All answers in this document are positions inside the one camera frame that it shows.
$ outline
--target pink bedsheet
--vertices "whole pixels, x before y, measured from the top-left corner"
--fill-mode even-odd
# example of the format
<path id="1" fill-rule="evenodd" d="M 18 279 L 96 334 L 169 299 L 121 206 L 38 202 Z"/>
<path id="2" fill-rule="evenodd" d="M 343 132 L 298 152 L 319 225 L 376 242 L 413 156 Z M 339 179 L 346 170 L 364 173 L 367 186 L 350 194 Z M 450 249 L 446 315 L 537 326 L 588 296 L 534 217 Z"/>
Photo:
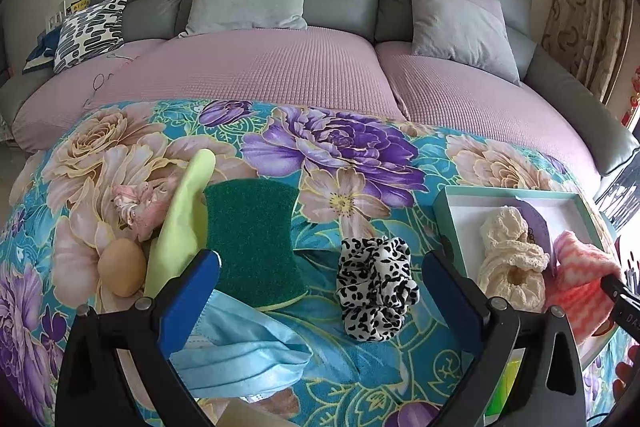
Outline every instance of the pink bedsheet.
<path id="1" fill-rule="evenodd" d="M 380 65 L 409 120 L 446 126 L 554 156 L 593 195 L 600 175 L 574 128 L 523 85 L 452 60 L 414 57 L 408 42 L 376 47 Z"/>
<path id="2" fill-rule="evenodd" d="M 376 52 L 336 30 L 235 30 L 173 39 L 114 74 L 90 107 L 222 98 L 402 118 Z"/>
<path id="3" fill-rule="evenodd" d="M 51 147 L 84 114 L 94 86 L 130 64 L 130 59 L 141 57 L 164 42 L 162 39 L 128 42 L 114 52 L 81 62 L 52 77 L 18 111 L 12 124 L 18 145 L 29 152 Z"/>

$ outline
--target floral print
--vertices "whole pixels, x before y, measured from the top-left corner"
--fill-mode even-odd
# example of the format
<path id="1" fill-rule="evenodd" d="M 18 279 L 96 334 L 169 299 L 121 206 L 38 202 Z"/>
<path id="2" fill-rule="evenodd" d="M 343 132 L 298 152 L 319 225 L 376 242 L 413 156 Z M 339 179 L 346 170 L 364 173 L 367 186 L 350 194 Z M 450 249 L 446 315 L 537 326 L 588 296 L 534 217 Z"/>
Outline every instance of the floral print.
<path id="1" fill-rule="evenodd" d="M 57 378 L 64 354 L 58 342 L 65 338 L 66 320 L 60 312 L 56 312 L 51 316 L 51 310 L 48 304 L 42 317 L 42 331 L 43 333 L 40 334 L 40 343 L 49 353 L 51 375 L 53 378 Z"/>
<path id="2" fill-rule="evenodd" d="M 503 142 L 448 136 L 446 154 L 458 169 L 461 185 L 561 190 L 547 171 L 534 167 L 521 152 Z"/>
<path id="3" fill-rule="evenodd" d="M 439 412 L 428 402 L 406 403 L 386 419 L 384 427 L 427 427 Z"/>
<path id="4" fill-rule="evenodd" d="M 202 148 L 216 155 L 210 183 L 263 176 L 300 191 L 291 242 L 309 292 L 269 314 L 298 332 L 314 357 L 300 382 L 256 407 L 303 427 L 426 425 L 463 376 L 458 343 L 426 291 L 393 342 L 346 336 L 335 298 L 341 238 L 401 237 L 422 285 L 422 258 L 438 244 L 431 206 L 443 185 L 580 190 L 552 158 L 406 121 L 241 100 L 99 109 L 52 151 L 30 158 L 0 235 L 0 370 L 41 424 L 54 424 L 76 306 L 117 311 L 136 298 L 119 298 L 101 284 L 100 255 L 113 239 L 142 241 L 158 229 L 166 201 Z M 612 245 L 593 209 L 592 217 Z M 130 355 L 120 360 L 145 420 L 160 427 Z M 590 383 L 603 407 L 610 382 Z M 226 406 L 198 403 L 212 419 Z"/>
<path id="5" fill-rule="evenodd" d="M 26 210 L 24 208 L 21 208 L 20 210 L 18 210 L 18 212 L 16 212 L 11 217 L 10 229 L 11 229 L 12 237 L 15 237 L 16 235 L 18 235 L 18 232 L 20 232 L 20 230 L 23 229 L 25 213 L 26 213 Z"/>
<path id="6" fill-rule="evenodd" d="M 40 423 L 53 405 L 52 374 L 46 349 L 31 334 L 38 327 L 42 280 L 31 264 L 18 272 L 0 265 L 0 369 Z"/>
<path id="7" fill-rule="evenodd" d="M 207 127 L 215 127 L 234 123 L 252 114 L 251 102 L 247 100 L 214 100 L 202 110 L 198 122 Z"/>
<path id="8" fill-rule="evenodd" d="M 288 176 L 303 164 L 331 172 L 352 167 L 364 175 L 366 193 L 387 206 L 413 206 L 412 190 L 427 190 L 424 173 L 411 166 L 418 150 L 370 116 L 277 107 L 263 133 L 244 136 L 242 155 L 262 176 Z"/>
<path id="9" fill-rule="evenodd" d="M 300 213 L 312 223 L 338 220 L 342 237 L 375 237 L 367 218 L 389 216 L 382 201 L 364 194 L 364 175 L 355 169 L 337 169 L 336 176 L 313 169 L 300 191 Z"/>

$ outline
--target blue gripper pad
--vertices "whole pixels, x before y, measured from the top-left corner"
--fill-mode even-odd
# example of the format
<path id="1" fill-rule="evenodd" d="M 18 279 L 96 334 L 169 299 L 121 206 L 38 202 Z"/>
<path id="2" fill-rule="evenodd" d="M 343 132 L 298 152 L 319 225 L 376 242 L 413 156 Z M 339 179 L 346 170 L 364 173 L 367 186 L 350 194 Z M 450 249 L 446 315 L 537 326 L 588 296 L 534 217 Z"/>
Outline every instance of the blue gripper pad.
<path id="1" fill-rule="evenodd" d="M 200 250 L 177 279 L 171 279 L 162 292 L 176 291 L 160 317 L 158 346 L 166 359 L 180 351 L 220 278 L 220 256 L 212 250 Z"/>
<path id="2" fill-rule="evenodd" d="M 482 318 L 431 252 L 426 254 L 422 261 L 422 281 L 447 326 L 460 343 L 460 349 L 471 353 L 477 359 L 484 347 Z"/>

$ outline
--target patterned pillow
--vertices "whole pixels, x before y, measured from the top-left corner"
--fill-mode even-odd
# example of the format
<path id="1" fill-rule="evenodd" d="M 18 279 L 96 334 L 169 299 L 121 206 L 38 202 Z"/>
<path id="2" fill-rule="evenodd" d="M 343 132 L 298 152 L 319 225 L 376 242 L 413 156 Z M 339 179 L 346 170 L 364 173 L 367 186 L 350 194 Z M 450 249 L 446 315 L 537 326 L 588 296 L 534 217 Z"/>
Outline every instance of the patterned pillow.
<path id="1" fill-rule="evenodd" d="M 106 0 L 66 19 L 60 30 L 53 72 L 60 73 L 124 44 L 122 11 L 127 0 Z"/>

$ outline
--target egg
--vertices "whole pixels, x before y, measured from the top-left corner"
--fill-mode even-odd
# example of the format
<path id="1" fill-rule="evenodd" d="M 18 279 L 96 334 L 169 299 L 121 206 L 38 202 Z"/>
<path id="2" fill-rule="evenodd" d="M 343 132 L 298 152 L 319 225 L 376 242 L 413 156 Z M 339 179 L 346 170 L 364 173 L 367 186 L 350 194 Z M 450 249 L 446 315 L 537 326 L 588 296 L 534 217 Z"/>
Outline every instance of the egg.
<path id="1" fill-rule="evenodd" d="M 116 239 L 104 249 L 98 261 L 102 284 L 118 297 L 130 297 L 146 277 L 146 259 L 140 246 L 130 239 Z"/>

